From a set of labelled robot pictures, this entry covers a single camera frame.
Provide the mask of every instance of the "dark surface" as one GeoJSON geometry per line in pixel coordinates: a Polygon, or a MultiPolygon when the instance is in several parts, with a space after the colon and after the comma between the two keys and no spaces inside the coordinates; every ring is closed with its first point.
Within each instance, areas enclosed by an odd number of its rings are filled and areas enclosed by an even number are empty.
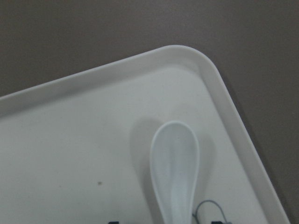
{"type": "Polygon", "coordinates": [[[1,96],[165,45],[200,50],[299,224],[298,1],[1,1],[0,27],[1,96]]]}

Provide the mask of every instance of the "white spoon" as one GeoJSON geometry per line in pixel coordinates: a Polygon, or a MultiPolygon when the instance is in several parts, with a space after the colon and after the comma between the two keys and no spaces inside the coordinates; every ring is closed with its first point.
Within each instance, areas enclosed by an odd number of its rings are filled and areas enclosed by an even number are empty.
{"type": "Polygon", "coordinates": [[[190,224],[199,169],[199,144],[180,121],[162,125],[150,152],[150,175],[165,224],[190,224]]]}

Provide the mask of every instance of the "white tray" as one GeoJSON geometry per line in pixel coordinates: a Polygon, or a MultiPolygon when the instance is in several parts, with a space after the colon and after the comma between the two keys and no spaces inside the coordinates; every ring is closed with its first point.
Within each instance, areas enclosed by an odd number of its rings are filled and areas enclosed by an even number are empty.
{"type": "MultiPolygon", "coordinates": [[[[233,224],[289,223],[216,67],[184,46],[1,97],[0,223],[163,223],[148,153],[173,119],[202,148],[194,207],[213,199],[233,224]]],[[[211,204],[199,215],[223,220],[211,204]]]]}

